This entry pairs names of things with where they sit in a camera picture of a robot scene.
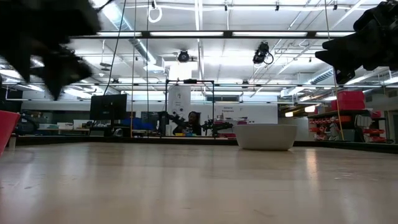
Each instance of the metal frame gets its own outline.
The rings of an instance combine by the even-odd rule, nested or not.
[[[151,86],[164,86],[166,83],[151,83]],[[26,82],[4,82],[3,85],[40,85],[43,86],[45,83],[26,83]],[[131,86],[131,83],[73,83],[69,86]],[[133,86],[147,86],[146,83],[133,83]],[[185,86],[203,86],[206,87],[206,84],[197,83],[197,84],[185,84],[179,83],[179,85]],[[215,87],[315,87],[315,88],[334,88],[334,85],[306,85],[306,84],[236,84],[236,83],[214,83]],[[337,85],[338,88],[398,88],[398,85]]]
[[[166,110],[166,112],[167,112],[167,91],[168,91],[168,89],[167,89],[167,86],[169,85],[169,83],[170,82],[175,82],[175,85],[176,86],[178,86],[178,85],[184,85],[184,86],[196,86],[196,85],[192,85],[192,83],[181,83],[181,84],[179,84],[179,82],[183,82],[183,81],[181,81],[181,80],[168,80],[168,79],[166,79],[166,83],[165,83],[165,110]],[[206,84],[205,83],[211,83],[211,85],[213,86],[213,91],[211,91],[212,92],[212,94],[213,94],[213,100],[212,100],[212,102],[211,102],[211,106],[212,106],[212,117],[213,117],[213,123],[214,123],[214,103],[215,103],[215,101],[214,101],[214,87],[215,87],[215,84],[214,84],[214,80],[197,80],[196,81],[197,83],[199,82],[199,83],[202,83],[203,84],[203,86],[206,86]]]
[[[71,39],[320,39],[328,40],[326,30],[142,30],[103,31],[97,35],[71,37]],[[354,31],[330,31],[336,38]]]

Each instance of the ceiling light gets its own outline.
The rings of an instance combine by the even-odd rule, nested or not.
[[[330,34],[330,37],[344,37],[347,35],[351,35],[354,34],[354,32],[317,32],[317,34],[315,34],[315,37],[328,37]]]
[[[362,80],[365,80],[366,78],[368,78],[368,77],[361,76],[361,77],[358,77],[358,78],[354,78],[354,79],[352,79],[352,80],[346,82],[345,85],[354,84],[354,83],[360,82],[360,81],[362,81]]]
[[[80,98],[91,98],[90,94],[85,93],[83,91],[79,91],[79,90],[67,89],[64,92],[68,93],[70,95],[73,95],[73,96],[80,97]]]
[[[142,37],[141,32],[99,32],[98,36],[107,37]]]
[[[293,112],[287,112],[286,114],[285,114],[285,117],[286,118],[291,118],[293,116]]]
[[[304,111],[307,112],[307,113],[314,113],[315,112],[315,105],[308,106],[308,107],[304,108]]]
[[[232,35],[235,37],[305,37],[307,32],[233,32]]]
[[[328,96],[328,97],[324,98],[323,100],[325,100],[325,101],[337,100],[337,97],[336,96]]]
[[[38,86],[33,86],[33,85],[19,85],[19,86],[24,87],[24,88],[28,88],[28,89],[31,89],[31,90],[35,90],[35,91],[44,91],[42,88],[40,88]]]
[[[390,78],[389,80],[384,81],[384,84],[388,85],[388,84],[393,84],[393,83],[396,83],[396,82],[398,82],[398,77]]]
[[[191,32],[151,32],[151,36],[154,37],[170,37],[170,36],[177,36],[177,37],[198,37],[198,36],[222,36],[224,32],[209,32],[209,31],[191,31]]]
[[[0,73],[2,73],[3,75],[7,75],[9,77],[13,77],[13,78],[22,78],[21,75],[15,70],[10,70],[10,69],[5,70],[4,69],[4,70],[0,70]]]
[[[36,58],[31,59],[37,66],[44,67],[43,62],[37,60]]]

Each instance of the black monitor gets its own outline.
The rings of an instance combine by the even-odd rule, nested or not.
[[[127,95],[92,96],[90,106],[90,119],[111,120],[126,118]]]

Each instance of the desk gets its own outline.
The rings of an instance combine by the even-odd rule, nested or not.
[[[90,130],[85,128],[78,128],[78,129],[62,129],[62,128],[39,128],[38,131],[58,131],[58,134],[61,135],[62,131],[80,131],[83,132],[84,135],[87,135]]]

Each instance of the red object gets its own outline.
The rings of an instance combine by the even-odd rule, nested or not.
[[[371,114],[372,118],[381,118],[381,111],[373,111]]]
[[[386,138],[385,137],[379,137],[379,136],[371,136],[372,142],[381,142],[381,141],[385,141]]]
[[[365,102],[364,101],[339,101],[338,102],[339,110],[364,110]],[[337,110],[337,101],[333,100],[331,102],[331,110]]]
[[[0,156],[6,147],[8,140],[17,125],[19,114],[0,111]]]
[[[365,94],[362,91],[339,91],[337,99],[341,101],[365,101]]]
[[[364,134],[384,134],[384,130],[382,129],[364,129]]]
[[[319,128],[310,128],[310,132],[320,132]]]

